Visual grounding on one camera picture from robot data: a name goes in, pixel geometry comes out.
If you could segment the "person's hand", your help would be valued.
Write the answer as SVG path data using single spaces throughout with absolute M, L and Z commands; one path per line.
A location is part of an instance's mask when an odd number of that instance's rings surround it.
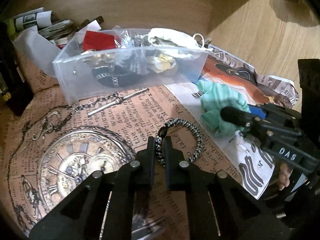
M 277 182 L 280 191 L 289 186 L 291 173 L 292 168 L 286 163 L 281 163 Z

